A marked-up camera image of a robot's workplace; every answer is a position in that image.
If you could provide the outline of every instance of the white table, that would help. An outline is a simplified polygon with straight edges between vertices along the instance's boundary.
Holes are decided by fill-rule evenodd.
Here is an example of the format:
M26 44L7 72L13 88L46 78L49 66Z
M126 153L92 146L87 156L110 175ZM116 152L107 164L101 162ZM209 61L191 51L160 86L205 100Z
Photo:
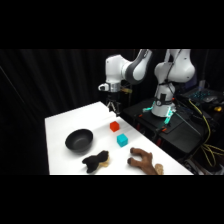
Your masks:
M120 124L120 130L115 133L110 130L110 123L114 121ZM46 118L45 127L51 175L87 175L83 159L103 150L109 151L110 165L100 168L95 175L144 175L138 168L127 164L130 157L141 160L139 156L131 155L132 147L152 152L153 165L162 164L165 175L192 175L127 122L109 112L100 102ZM65 146L67 136L78 129L89 129L94 135L92 147L84 156L74 154ZM120 134L125 134L129 139L128 145L123 148L117 143L117 136Z

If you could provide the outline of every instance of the brown toy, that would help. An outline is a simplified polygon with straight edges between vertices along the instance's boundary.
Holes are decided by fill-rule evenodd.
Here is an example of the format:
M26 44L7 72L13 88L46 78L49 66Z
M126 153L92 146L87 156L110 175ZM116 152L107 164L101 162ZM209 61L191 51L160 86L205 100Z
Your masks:
M90 156L84 159L82 163L87 165L87 173L93 173L100 167L108 167L109 160L109 152L103 151L97 156Z
M128 164L134 167L140 168L147 175L163 175L163 166L160 164L156 164L155 168L152 165L153 155L152 153L147 153L142 149L131 149L132 154L141 155L142 161L137 161L133 158L128 160Z

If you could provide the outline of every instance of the black background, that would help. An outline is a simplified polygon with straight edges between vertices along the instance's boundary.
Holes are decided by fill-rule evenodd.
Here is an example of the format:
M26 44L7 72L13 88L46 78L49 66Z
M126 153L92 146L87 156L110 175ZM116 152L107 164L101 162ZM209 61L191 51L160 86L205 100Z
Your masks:
M121 54L134 60L139 49L1 49L0 172L49 174L44 119L94 102L105 103L98 86L105 82L105 60ZM156 65L166 49L154 51L148 75L133 87L130 104L154 96ZM192 63L201 75L206 49L193 49ZM206 66L211 89L224 91L224 49L211 49ZM124 105L129 96L123 95ZM217 135L222 145L223 129Z

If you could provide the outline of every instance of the teal cube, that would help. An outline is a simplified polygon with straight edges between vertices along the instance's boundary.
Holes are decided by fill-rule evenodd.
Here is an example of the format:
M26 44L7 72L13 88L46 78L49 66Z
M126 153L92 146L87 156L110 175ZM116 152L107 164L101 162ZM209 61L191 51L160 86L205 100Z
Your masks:
M120 147L124 147L128 144L128 138L122 134L117 136L117 143L120 145Z

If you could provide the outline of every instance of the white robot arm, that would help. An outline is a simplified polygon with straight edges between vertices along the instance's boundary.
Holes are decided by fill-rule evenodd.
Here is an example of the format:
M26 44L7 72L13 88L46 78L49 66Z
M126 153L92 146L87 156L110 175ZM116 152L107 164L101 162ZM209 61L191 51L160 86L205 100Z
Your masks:
M175 111L175 105L172 102L175 93L175 87L172 82L185 83L192 79L195 68L190 60L191 49L171 49L170 54L174 62L164 62L157 65L155 75L158 79L158 87L155 94L155 102L146 112L152 110L152 113L158 117L171 118ZM119 115L120 103L118 96L121 87L121 81L126 80L132 85L140 84L147 73L147 68L152 58L152 51L141 49L135 61L130 62L121 55L111 56L106 60L106 83L99 86L100 91L109 92L108 107Z
M155 104L152 113L158 117L170 117L172 111L175 111L175 105L172 103L175 87L172 82L186 83L190 81L195 68L190 60L191 49L170 49L174 62L164 62L157 65L155 75L158 79L158 87L155 94Z
M118 103L121 81L126 80L131 85L140 84L146 76L151 57L151 50L141 49L133 62L124 59L121 55L106 59L106 83L100 85L99 90L109 92L108 107L111 105L117 115L121 112L121 104Z

